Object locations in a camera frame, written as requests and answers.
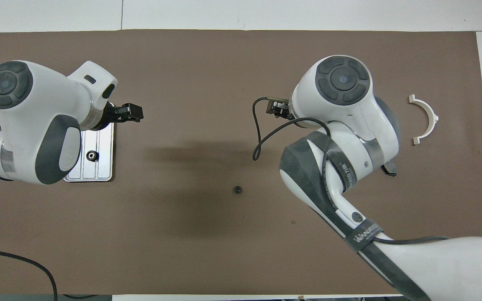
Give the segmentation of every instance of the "brown table surface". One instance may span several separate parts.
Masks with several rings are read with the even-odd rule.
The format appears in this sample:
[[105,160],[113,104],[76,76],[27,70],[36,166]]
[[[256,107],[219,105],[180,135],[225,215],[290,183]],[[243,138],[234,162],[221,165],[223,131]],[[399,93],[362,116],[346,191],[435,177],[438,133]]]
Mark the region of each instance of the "brown table surface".
[[[333,54],[371,70],[402,126],[398,176],[345,196],[396,239],[482,236],[482,86],[472,32],[183,31],[0,33],[0,63],[68,75],[95,61],[141,105],[117,126],[109,183],[0,181],[0,251],[39,261],[61,293],[395,293],[279,177],[287,128],[252,161],[254,99],[290,96]],[[408,96],[429,103],[440,121]],[[258,107],[265,135],[284,120]],[[234,194],[233,187],[243,187]],[[0,258],[0,293],[50,293],[32,265]]]

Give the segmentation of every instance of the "metal base plate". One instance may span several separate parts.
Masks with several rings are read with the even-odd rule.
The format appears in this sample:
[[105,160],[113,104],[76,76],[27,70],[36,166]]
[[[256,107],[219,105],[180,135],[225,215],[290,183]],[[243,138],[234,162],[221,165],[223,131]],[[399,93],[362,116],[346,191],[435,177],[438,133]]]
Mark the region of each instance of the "metal base plate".
[[[113,177],[115,124],[101,131],[82,132],[81,154],[74,168],[64,178],[67,182],[109,181]],[[96,161],[87,160],[87,153],[96,151]]]

